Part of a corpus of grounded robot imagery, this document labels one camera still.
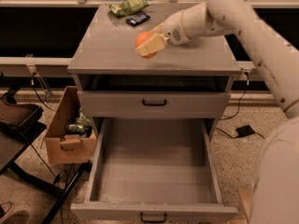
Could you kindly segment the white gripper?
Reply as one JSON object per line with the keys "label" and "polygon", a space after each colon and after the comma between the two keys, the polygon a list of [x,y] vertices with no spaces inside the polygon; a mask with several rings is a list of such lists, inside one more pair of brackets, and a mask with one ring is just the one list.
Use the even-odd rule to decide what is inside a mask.
{"label": "white gripper", "polygon": [[189,43],[183,26],[183,12],[176,12],[169,16],[164,23],[160,23],[150,30],[151,36],[140,46],[135,48],[135,52],[143,57],[151,53],[156,53],[165,48],[168,42],[173,46],[181,46]]}

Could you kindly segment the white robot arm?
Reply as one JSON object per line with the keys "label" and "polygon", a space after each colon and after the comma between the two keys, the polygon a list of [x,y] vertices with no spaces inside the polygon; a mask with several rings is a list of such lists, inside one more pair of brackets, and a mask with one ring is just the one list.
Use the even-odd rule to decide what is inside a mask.
{"label": "white robot arm", "polygon": [[264,140],[252,181],[249,224],[299,224],[299,51],[248,0],[207,0],[181,10],[135,45],[148,57],[167,44],[233,34],[288,118]]}

